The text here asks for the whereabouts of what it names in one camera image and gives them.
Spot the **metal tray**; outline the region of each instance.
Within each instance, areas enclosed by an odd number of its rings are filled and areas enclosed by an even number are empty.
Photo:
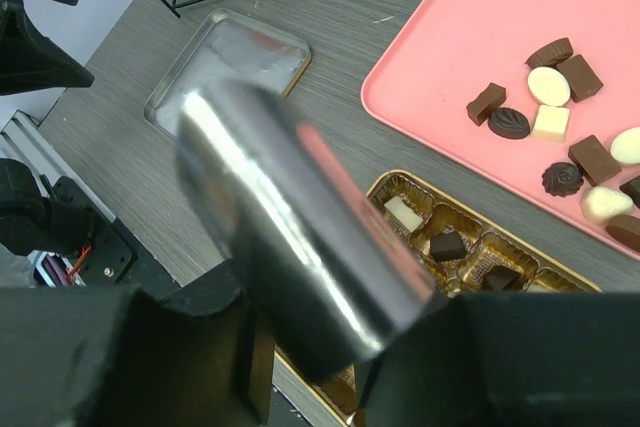
[[[145,118],[175,136],[184,97],[203,85],[239,78],[287,95],[311,60],[309,44],[226,9],[209,15],[155,88]]]
[[[521,274],[516,290],[601,292],[591,281],[413,174],[402,170],[387,172],[376,180],[367,195],[449,296],[479,291],[482,276],[496,264]],[[384,207],[395,196],[400,196],[422,218],[421,226],[413,233]],[[454,229],[463,238],[467,256],[437,264],[425,254],[425,244],[430,237]],[[365,426],[364,415],[356,411],[353,367],[312,388],[344,425]]]

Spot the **cable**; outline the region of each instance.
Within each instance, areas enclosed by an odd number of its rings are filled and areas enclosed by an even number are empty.
[[[91,245],[89,245],[88,247],[83,247],[80,257],[78,257],[78,260],[76,260],[73,268],[67,273],[67,280],[71,285],[75,285],[76,275],[80,273],[80,269],[82,269],[82,262],[84,262],[84,259],[87,257],[87,255],[89,255],[89,252],[91,252],[92,248],[93,247]]]

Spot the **pink tray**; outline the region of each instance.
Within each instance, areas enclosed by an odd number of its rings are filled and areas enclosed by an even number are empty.
[[[590,134],[608,148],[623,130],[640,126],[640,0],[423,0],[362,86],[376,119],[522,196],[602,242],[640,259],[586,221],[575,196],[556,198],[541,175],[567,160],[567,148]],[[574,104],[567,142],[509,141],[476,127],[466,105],[489,82],[507,89],[505,106],[533,123],[538,104],[527,89],[524,61],[539,47],[569,37],[605,87]],[[618,188],[640,174],[624,169]]]

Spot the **silver cylinder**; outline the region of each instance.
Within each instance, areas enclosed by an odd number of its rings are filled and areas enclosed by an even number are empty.
[[[176,150],[192,208],[309,380],[376,357],[425,311],[433,278],[279,96],[190,93]]]

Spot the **white wall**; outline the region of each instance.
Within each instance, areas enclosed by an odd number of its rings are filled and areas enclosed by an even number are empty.
[[[86,64],[133,0],[80,0],[76,6],[51,0],[25,0],[36,28],[81,64]],[[0,97],[0,129],[16,110],[38,120],[53,107],[64,89],[48,89]]]

